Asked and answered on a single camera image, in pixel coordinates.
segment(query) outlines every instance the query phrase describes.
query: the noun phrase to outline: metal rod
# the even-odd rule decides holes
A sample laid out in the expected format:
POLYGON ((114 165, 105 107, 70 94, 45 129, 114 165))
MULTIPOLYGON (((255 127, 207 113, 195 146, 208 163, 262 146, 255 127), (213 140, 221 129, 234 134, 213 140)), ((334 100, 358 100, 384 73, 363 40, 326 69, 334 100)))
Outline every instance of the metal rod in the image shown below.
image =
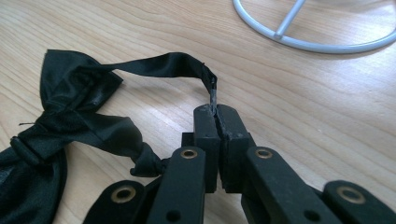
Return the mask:
POLYGON ((300 8, 305 3, 305 0, 297 0, 294 6, 289 11, 288 15, 286 15, 285 19, 280 23, 279 27, 277 28, 274 38, 281 39, 283 34, 288 30, 291 22, 296 17, 297 13, 300 11, 300 8))

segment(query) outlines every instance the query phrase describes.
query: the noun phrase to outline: wooden table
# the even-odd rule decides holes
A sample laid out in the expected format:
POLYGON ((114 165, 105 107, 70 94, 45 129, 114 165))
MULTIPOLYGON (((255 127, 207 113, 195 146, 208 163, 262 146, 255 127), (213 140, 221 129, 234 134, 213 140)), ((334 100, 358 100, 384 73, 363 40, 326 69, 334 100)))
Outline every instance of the wooden table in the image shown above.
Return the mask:
MULTIPOLYGON (((275 29, 293 1, 246 0, 275 29)), ((356 44, 390 33, 394 1, 307 1, 288 35, 356 44)), ((71 49, 101 63, 169 51, 191 54, 219 77, 218 101, 238 110, 257 144, 279 152, 309 185, 360 184, 396 210, 396 48, 354 55, 292 49, 254 32, 232 1, 0 1, 0 143, 41 114, 39 80, 47 49, 71 49)), ((208 103, 196 79, 118 72, 125 80, 99 111, 131 117, 161 158, 192 131, 192 110, 208 103)), ((99 194, 129 175, 128 158, 73 143, 54 223, 80 223, 99 194)), ((218 183, 205 196, 205 223, 247 223, 239 195, 218 183)))

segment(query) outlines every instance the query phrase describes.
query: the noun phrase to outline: black plastic mechanism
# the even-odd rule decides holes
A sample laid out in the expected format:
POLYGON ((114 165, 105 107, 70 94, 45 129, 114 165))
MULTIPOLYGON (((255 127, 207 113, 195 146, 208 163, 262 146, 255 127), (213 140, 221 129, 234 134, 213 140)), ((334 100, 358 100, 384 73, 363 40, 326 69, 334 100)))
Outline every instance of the black plastic mechanism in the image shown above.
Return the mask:
POLYGON ((250 224, 396 223, 396 214, 366 189, 346 181, 312 189, 274 150, 256 147, 235 109, 201 105, 194 132, 166 171, 143 187, 118 182, 102 193, 84 223, 203 223, 205 193, 218 173, 227 193, 242 194, 250 224))

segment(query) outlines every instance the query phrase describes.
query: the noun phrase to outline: black bow tie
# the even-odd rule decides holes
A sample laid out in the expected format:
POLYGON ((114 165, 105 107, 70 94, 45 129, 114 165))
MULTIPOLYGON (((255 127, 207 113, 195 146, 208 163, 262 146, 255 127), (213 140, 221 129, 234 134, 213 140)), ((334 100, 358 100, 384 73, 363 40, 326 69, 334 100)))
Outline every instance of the black bow tie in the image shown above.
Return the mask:
POLYGON ((130 157, 132 175, 163 173, 166 160, 142 141, 129 118, 95 113, 122 82, 115 69, 144 77, 200 78, 216 108, 216 76, 188 54, 99 64, 79 52, 49 50, 40 82, 44 112, 0 153, 0 223, 51 223, 67 176, 63 148, 73 141, 130 157))

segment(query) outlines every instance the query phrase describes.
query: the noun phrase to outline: black satin fabric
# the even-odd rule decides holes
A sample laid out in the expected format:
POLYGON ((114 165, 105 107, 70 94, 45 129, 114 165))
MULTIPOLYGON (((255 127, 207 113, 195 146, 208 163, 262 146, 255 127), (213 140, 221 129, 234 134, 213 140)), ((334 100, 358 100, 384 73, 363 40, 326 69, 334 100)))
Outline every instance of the black satin fabric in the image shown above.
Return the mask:
POLYGON ((132 175, 163 173, 166 162, 129 118, 95 113, 122 82, 115 69, 145 77, 197 77, 215 98, 216 76, 185 53, 99 64, 80 52, 49 50, 40 82, 44 112, 0 153, 0 223, 51 223, 67 176, 63 148, 73 141, 130 157, 132 175))

